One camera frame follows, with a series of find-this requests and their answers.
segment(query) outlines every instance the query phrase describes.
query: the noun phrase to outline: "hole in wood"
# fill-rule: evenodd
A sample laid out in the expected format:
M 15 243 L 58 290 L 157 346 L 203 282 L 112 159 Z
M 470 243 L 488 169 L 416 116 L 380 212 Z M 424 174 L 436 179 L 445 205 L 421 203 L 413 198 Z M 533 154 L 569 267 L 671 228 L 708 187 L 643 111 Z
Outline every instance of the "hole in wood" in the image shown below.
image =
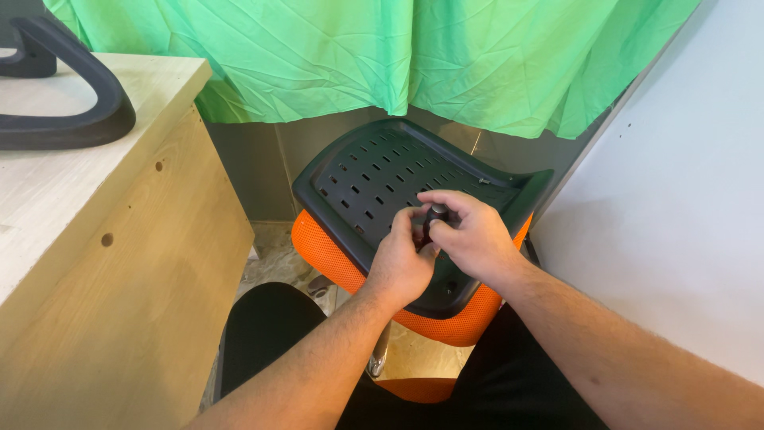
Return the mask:
M 101 245 L 103 246 L 111 246 L 114 243 L 114 235 L 111 233 L 106 233 L 101 237 Z

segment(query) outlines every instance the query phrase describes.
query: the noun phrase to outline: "hairy arm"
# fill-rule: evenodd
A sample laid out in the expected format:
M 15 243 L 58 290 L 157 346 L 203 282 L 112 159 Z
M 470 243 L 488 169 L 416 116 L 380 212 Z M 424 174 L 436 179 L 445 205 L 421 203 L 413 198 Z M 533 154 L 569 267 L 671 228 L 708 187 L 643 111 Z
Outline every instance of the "hairy arm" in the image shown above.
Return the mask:
M 457 191 L 423 202 L 458 211 L 432 240 L 523 319 L 589 406 L 614 429 L 764 428 L 764 388 L 626 321 L 525 260 L 491 207 Z
M 396 215 L 358 293 L 187 428 L 334 428 L 385 325 L 432 277 L 439 249 L 417 253 L 411 224 L 426 208 Z

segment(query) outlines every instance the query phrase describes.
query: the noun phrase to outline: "green curtain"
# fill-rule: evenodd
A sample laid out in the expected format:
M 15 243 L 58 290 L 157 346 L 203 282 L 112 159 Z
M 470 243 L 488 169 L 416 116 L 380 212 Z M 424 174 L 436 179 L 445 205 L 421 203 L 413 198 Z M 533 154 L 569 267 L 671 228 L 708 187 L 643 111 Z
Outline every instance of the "green curtain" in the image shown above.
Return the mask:
M 96 52 L 204 57 L 213 122 L 408 104 L 575 138 L 699 0 L 44 0 Z

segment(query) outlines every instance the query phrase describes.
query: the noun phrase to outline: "orange chair cushion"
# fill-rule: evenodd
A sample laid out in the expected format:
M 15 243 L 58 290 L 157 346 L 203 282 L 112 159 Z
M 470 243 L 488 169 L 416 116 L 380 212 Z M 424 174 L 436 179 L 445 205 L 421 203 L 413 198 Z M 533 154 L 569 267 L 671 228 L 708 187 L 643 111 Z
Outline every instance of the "orange chair cushion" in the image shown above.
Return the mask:
M 451 397 L 456 384 L 456 380 L 451 378 L 409 378 L 375 382 L 401 399 L 417 403 L 442 402 Z
M 523 243 L 530 220 L 529 217 L 514 238 L 517 249 Z M 366 281 L 321 226 L 304 210 L 292 226 L 292 243 L 308 264 L 345 291 L 354 294 Z M 478 342 L 485 328 L 499 311 L 500 304 L 501 297 L 486 285 L 481 285 L 467 306 L 453 318 L 435 320 L 402 309 L 393 319 L 429 339 L 454 347 L 470 347 Z

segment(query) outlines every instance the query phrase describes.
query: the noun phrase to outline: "black pants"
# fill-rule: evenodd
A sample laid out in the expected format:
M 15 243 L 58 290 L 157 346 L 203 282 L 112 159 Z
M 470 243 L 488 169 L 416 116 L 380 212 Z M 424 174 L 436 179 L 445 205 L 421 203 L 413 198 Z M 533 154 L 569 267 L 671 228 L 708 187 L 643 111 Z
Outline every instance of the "black pants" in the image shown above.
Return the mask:
M 319 306 L 291 285 L 269 282 L 251 289 L 228 316 L 221 395 L 273 363 L 325 319 Z M 408 402 L 364 373 L 337 428 L 607 427 L 504 305 L 461 370 L 450 399 Z

